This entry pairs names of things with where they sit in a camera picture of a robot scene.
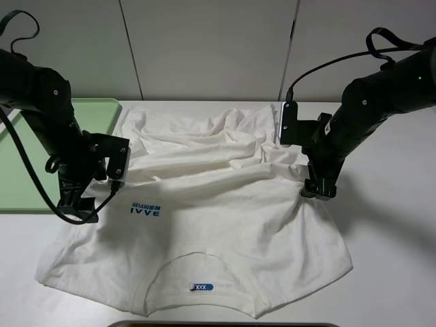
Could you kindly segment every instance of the white wall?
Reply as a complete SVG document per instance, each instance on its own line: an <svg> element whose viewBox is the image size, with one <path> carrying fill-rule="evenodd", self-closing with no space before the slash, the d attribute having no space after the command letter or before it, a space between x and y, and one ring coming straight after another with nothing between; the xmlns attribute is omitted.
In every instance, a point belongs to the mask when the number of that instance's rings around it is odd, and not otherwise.
<svg viewBox="0 0 436 327"><path fill-rule="evenodd" d="M1 0L0 17L15 9L34 15L41 31L16 42L14 50L57 70L74 97L141 99L117 0ZM0 48L9 51L13 39L34 31L31 18L19 14L0 37Z"/></svg>
<svg viewBox="0 0 436 327"><path fill-rule="evenodd" d="M287 88L307 70L354 52L366 51L365 37L386 27L413 43L436 36L435 0L302 0L281 99ZM376 47L389 48L380 36ZM392 54L394 59L410 55ZM355 78L379 71L385 61L370 56L350 59L307 76L294 89L298 101L340 101Z"/></svg>
<svg viewBox="0 0 436 327"><path fill-rule="evenodd" d="M122 0L144 99L277 100L296 0Z"/></svg>
<svg viewBox="0 0 436 327"><path fill-rule="evenodd" d="M23 9L38 18L41 33L17 42L16 51L57 70L75 97L141 99L141 86L144 99L277 100L297 0L121 3L127 30L118 0L2 0L0 16ZM436 1L301 0L281 99L303 72L366 50L365 37L379 26L423 42L436 35ZM32 20L18 15L0 48L33 31ZM339 101L353 79L382 63L368 56L324 68L298 84L295 99Z"/></svg>

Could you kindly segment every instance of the wire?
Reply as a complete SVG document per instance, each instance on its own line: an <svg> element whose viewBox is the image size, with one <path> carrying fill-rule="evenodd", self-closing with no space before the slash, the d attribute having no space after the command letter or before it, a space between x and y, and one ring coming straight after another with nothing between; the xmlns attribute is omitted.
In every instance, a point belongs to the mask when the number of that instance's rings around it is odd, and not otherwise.
<svg viewBox="0 0 436 327"><path fill-rule="evenodd" d="M29 16L29 17L31 17L33 19L33 21L36 24L36 32L33 35L31 35L31 36L19 37L19 38L15 39L14 41L12 41L11 42L11 53L26 58L26 56L24 56L24 55L14 51L14 44L15 44L15 42L20 41L20 40L30 40L30 39L33 39L34 37L36 37L40 33L40 24L38 23L36 18L32 16L32 14L30 14L30 13L24 11L24 10L12 10L9 14L4 16L1 19L1 21L0 21L0 36L5 31L5 28L6 28L7 24L9 23L9 21L11 21L11 19L13 19L13 17L15 17L16 15L21 14L21 13L26 14L27 16Z"/></svg>
<svg viewBox="0 0 436 327"><path fill-rule="evenodd" d="M380 49L377 50L378 52L396 52L396 51L404 51L406 49L401 49L401 48L386 48L386 49ZM354 54L349 54L347 56L329 61L323 65L319 65L307 72L305 72L303 75L301 75L300 77L298 77L289 87L289 89L287 90L287 94L286 94L286 101L292 101L292 99L294 98L294 87L295 84L297 84L298 82L300 82L304 77L306 77L309 74L312 74L313 72L316 72L317 70L320 70L321 68L327 67L329 65L333 65L334 63L338 63L339 61L343 61L343 60L347 60L347 59L351 59L351 58L356 58L356 57L361 57L361 56L367 56L367 55L371 55L371 53L369 51L364 51L364 52L357 52Z"/></svg>
<svg viewBox="0 0 436 327"><path fill-rule="evenodd" d="M118 191L118 188L120 186L120 182L113 181L111 186L111 192L110 195L103 201L102 204L98 208L96 208L88 217L86 217L83 220L74 220L71 218L68 218L65 216L52 202L52 200L48 197L46 191L44 190L44 187L42 186L40 179L38 178L37 174L35 173L35 170L33 169L33 166L27 157L26 150L24 146L21 143L20 138L18 137L18 134L16 133L16 130L14 129L14 126L11 124L10 120L7 118L6 113L0 108L0 119L4 122L7 131L12 137L12 140L15 143L16 149L22 159L22 162L24 163L27 172L29 173L30 178L33 181L33 184L35 184L36 189L40 193L41 197L47 204L47 206L53 211L56 216L61 218L62 220L72 224L72 225L83 225L88 220L90 220L92 217L94 217L107 203L115 196L116 192Z"/></svg>

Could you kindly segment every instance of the printed logo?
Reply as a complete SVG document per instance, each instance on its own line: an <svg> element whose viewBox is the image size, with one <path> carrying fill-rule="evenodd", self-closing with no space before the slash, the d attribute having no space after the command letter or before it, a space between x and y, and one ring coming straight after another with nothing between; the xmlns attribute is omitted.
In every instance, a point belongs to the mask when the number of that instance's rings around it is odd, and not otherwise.
<svg viewBox="0 0 436 327"><path fill-rule="evenodd" d="M192 284L189 288L190 291L211 291L213 290L212 284Z"/></svg>
<svg viewBox="0 0 436 327"><path fill-rule="evenodd" d="M130 213L158 217L161 213L161 207L134 202L131 204Z"/></svg>

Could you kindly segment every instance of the white table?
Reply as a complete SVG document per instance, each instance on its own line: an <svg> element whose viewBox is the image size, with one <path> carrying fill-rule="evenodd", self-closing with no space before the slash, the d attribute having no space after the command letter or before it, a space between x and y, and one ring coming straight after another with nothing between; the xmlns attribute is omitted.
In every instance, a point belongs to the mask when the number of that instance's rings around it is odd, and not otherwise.
<svg viewBox="0 0 436 327"><path fill-rule="evenodd" d="M121 102L123 111L140 102ZM266 102L142 102L147 108L215 116ZM280 103L273 103L276 108ZM301 103L300 119L338 104ZM338 196L327 202L349 247L354 270L259 322L328 322L338 326L436 326L436 114L394 116L345 161ZM146 320L33 280L44 247L63 223L54 215L0 216L0 326L107 326ZM150 320L253 322L211 306L158 311Z"/></svg>

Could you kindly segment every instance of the black cable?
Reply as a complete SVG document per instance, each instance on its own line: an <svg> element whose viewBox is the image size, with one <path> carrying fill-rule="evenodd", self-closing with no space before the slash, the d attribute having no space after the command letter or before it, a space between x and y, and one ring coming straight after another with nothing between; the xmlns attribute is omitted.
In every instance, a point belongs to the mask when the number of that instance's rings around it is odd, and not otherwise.
<svg viewBox="0 0 436 327"><path fill-rule="evenodd" d="M9 23L9 21L11 21L11 19L13 19L13 17L15 17L18 14L26 14L27 16L29 16L30 18L33 19L33 21L36 24L36 32L31 35L31 36L27 36L27 37L19 37L17 39L15 39L14 41L11 42L11 53L14 55L18 55L20 57L23 57L24 59L26 59L26 56L24 56L23 54L17 53L14 51L14 44L17 41L20 40L30 40L33 39L34 37L36 37L36 35L38 35L40 33L40 24L38 23L38 21L36 20L35 17L32 16L32 14L24 11L24 10L12 10L9 14L7 14L6 16L4 16L1 21L0 21L0 36L3 34L3 32L6 29L7 24Z"/></svg>
<svg viewBox="0 0 436 327"><path fill-rule="evenodd" d="M378 52L396 52L396 51L404 51L405 49L400 49L400 48L386 48L386 49L380 49L377 50ZM286 93L286 101L292 101L292 99L294 98L294 87L295 84L297 84L298 82L300 82L304 77L306 77L309 74L312 74L313 72L316 72L317 70L320 70L321 68L327 67L329 65L332 65L334 63L338 63L339 61L343 61L343 60L347 60L347 59L351 59L351 58L356 58L356 57L361 57L361 56L367 56L367 55L371 55L371 52L369 51L364 51L364 52L357 52L354 54L349 54L347 56L329 61L323 65L317 66L307 72L305 72L303 75L301 75L300 77L298 77L289 87L289 89L287 90Z"/></svg>
<svg viewBox="0 0 436 327"><path fill-rule="evenodd" d="M371 55L374 58L386 60L388 62L388 66L394 64L395 60L389 56L380 54L380 51L375 49L374 42L373 42L373 35L380 35L381 37L384 37L385 40L389 41L390 43L392 43L392 45L402 50L420 51L420 50L424 50L426 47L424 44L415 44L415 43L406 42L400 39L398 36L396 36L393 32L389 31L388 29L385 29L384 27L377 27L376 29L373 29L368 34L367 38L365 39L365 43L367 44L368 51L371 53Z"/></svg>
<svg viewBox="0 0 436 327"><path fill-rule="evenodd" d="M36 189L40 193L41 197L44 199L47 206L53 211L59 218L62 220L73 224L73 225L83 225L86 223L90 218L92 218L94 215L96 215L116 194L120 187L120 182L113 181L111 186L111 192L110 195L103 201L102 204L99 205L98 208L96 208L88 217L86 217L83 220L74 220L70 219L67 216L65 216L52 202L52 200L48 197L46 191L44 190L44 187L42 186L40 179L38 178L37 174L35 173L35 170L33 169L33 166L27 157L26 150L24 146L21 143L20 138L18 137L18 134L15 131L14 126L11 124L10 120L7 118L6 113L4 113L3 109L0 108L0 119L3 121L3 123L6 126L7 131L12 137L12 140L15 143L16 149L18 153L20 154L20 157L22 159L22 162L24 163L27 172L29 173L30 178L33 181L33 184L35 184Z"/></svg>

